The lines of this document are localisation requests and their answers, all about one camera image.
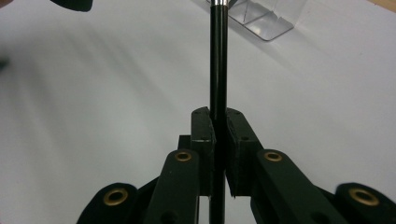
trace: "white table surface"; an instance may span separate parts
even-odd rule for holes
[[[396,201],[396,14],[309,0],[272,42],[230,21],[228,106],[316,185]],[[51,1],[0,9],[0,223],[76,223],[93,195],[156,177],[209,104],[205,0]],[[200,223],[207,223],[207,198]],[[255,223],[227,198],[226,223]]]

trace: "black rod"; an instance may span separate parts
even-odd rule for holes
[[[227,110],[228,0],[212,0],[210,8],[210,118],[217,138],[212,175],[209,223],[223,224]]]

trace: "black object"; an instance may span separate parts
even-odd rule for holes
[[[286,154],[262,147],[241,112],[227,108],[227,4],[212,0],[210,110],[192,112],[191,135],[179,137],[159,178],[141,189],[100,190],[78,224],[197,223],[199,196],[210,198],[210,223],[222,224],[225,175],[233,196],[251,197],[260,224],[395,224],[396,204],[386,196],[355,183],[335,195],[315,187]]]
[[[65,7],[75,11],[90,11],[93,0],[50,0],[60,7]]]

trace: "clear acrylic stand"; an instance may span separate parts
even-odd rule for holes
[[[229,16],[263,40],[291,30],[306,0],[238,0]]]

